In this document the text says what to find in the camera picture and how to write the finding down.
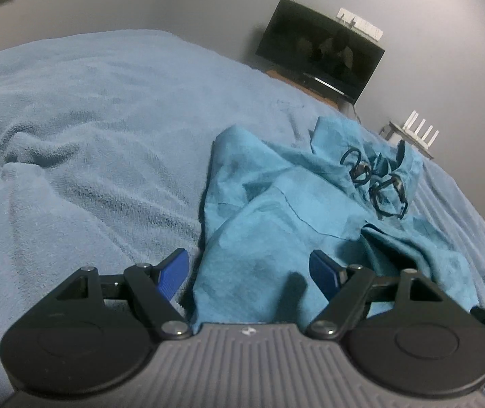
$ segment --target gray gripper base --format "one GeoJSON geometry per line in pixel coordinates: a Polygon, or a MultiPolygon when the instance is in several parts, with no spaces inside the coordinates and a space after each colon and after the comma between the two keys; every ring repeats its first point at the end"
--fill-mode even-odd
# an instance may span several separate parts
{"type": "Polygon", "coordinates": [[[385,390],[363,377],[341,347],[295,325],[204,324],[163,342],[128,382],[77,401],[16,393],[5,408],[485,408],[485,395],[430,401],[385,390]]]}

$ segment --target round black disc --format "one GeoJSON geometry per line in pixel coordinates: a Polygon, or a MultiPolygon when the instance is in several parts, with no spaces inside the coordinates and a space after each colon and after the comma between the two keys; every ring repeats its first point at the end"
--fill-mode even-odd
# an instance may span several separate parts
{"type": "Polygon", "coordinates": [[[349,355],[365,376],[423,398],[460,396],[485,384],[485,327],[410,319],[400,326],[395,312],[384,313],[350,332],[349,355]]]}
{"type": "Polygon", "coordinates": [[[122,312],[91,320],[64,314],[39,327],[14,326],[0,345],[13,384],[44,395],[83,395],[116,385],[139,369],[152,343],[143,325],[122,312]]]}

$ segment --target wooden tv stand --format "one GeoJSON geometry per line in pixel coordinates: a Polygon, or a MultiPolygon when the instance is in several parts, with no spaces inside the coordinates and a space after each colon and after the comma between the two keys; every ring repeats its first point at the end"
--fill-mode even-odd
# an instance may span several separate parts
{"type": "Polygon", "coordinates": [[[339,109],[339,105],[336,102],[334,102],[333,100],[331,100],[329,98],[324,98],[320,94],[311,91],[309,88],[303,87],[300,84],[295,83],[294,81],[290,80],[289,78],[286,78],[285,76],[280,75],[276,70],[268,70],[266,72],[266,74],[269,75],[269,77],[271,77],[271,78],[275,78],[277,80],[284,81],[284,83],[287,83],[290,86],[293,86],[293,87],[305,92],[305,94],[310,95],[313,98],[316,98],[318,101],[321,101],[322,103],[326,103],[327,105],[333,107],[335,110],[339,109]]]}

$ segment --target black ring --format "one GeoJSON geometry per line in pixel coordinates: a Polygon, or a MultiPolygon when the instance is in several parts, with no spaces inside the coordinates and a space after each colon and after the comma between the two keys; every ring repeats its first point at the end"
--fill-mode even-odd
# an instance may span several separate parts
{"type": "Polygon", "coordinates": [[[390,175],[389,180],[371,188],[369,190],[369,195],[371,196],[371,200],[373,202],[373,205],[375,206],[376,211],[379,212],[382,216],[387,216],[388,218],[391,218],[391,216],[399,216],[399,219],[403,219],[404,216],[406,215],[406,212],[409,208],[409,204],[406,199],[403,181],[396,174],[390,175]],[[383,211],[378,205],[377,196],[378,196],[379,190],[385,189],[390,185],[394,186],[395,191],[397,192],[397,196],[399,197],[399,200],[403,204],[403,209],[401,213],[389,213],[388,211],[383,211]]]}
{"type": "Polygon", "coordinates": [[[367,163],[361,163],[360,165],[354,167],[352,170],[350,170],[350,178],[352,178],[352,182],[354,184],[358,185],[364,185],[369,182],[371,179],[371,167],[369,167],[369,164],[367,163]],[[361,176],[361,173],[356,175],[356,169],[358,167],[363,167],[365,171],[365,178],[363,180],[358,180],[358,178],[361,176]]]}

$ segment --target black tv screen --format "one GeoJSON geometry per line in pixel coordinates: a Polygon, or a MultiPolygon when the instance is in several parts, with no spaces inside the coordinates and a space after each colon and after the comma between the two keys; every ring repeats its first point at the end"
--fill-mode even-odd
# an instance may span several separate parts
{"type": "Polygon", "coordinates": [[[280,0],[256,53],[355,103],[384,50],[347,23],[280,0]]]}

